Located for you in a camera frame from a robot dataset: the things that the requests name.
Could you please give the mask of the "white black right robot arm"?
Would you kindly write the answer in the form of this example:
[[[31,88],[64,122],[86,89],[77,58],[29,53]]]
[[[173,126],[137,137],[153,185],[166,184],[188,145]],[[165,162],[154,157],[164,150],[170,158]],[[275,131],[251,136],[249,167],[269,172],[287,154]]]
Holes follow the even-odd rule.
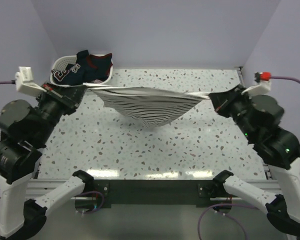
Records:
[[[280,194],[267,192],[224,170],[213,178],[213,192],[243,199],[277,230],[300,238],[300,143],[279,126],[284,109],[273,97],[251,94],[242,85],[208,96],[218,115],[233,119],[281,189]]]

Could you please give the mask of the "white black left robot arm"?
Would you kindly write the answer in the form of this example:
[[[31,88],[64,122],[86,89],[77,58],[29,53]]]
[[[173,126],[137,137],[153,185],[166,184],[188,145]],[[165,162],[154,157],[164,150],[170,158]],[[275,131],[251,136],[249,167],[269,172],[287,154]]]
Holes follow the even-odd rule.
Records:
[[[77,170],[44,196],[26,199],[29,181],[42,156],[41,150],[64,115],[80,106],[86,88],[43,85],[37,106],[18,99],[0,112],[0,240],[27,240],[36,235],[48,215],[72,197],[89,196],[93,177]]]

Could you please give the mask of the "black white striped tank top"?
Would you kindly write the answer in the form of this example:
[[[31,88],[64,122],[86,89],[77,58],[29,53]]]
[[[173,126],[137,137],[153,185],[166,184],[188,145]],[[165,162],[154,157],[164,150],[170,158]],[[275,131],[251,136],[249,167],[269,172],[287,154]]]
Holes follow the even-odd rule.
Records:
[[[180,118],[204,100],[208,92],[176,92],[150,87],[111,86],[84,83],[85,87],[102,99],[106,108],[141,120],[146,128],[167,125]]]

